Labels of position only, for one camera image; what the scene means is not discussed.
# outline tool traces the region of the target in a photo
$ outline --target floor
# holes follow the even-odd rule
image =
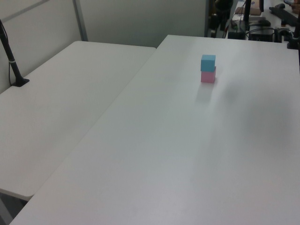
[[[0,225],[9,225],[26,203],[24,200],[0,193]]]

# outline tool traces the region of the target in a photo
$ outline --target table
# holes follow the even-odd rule
[[[299,224],[297,54],[168,36],[12,225]]]
[[[74,42],[0,95],[0,192],[29,200],[155,48]]]

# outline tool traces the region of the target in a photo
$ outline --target wall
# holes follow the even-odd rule
[[[72,0],[47,1],[3,25],[22,76],[81,40]],[[8,59],[0,44],[0,93],[8,87]]]
[[[89,41],[158,47],[204,36],[207,0],[79,0]]]

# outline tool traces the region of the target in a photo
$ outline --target stacked blocks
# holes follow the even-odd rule
[[[203,55],[201,58],[201,82],[214,83],[216,79],[216,56]]]

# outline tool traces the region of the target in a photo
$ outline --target desk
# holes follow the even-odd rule
[[[168,36],[12,225],[299,224],[297,54]]]
[[[0,192],[29,200],[155,48],[74,42],[0,95]]]

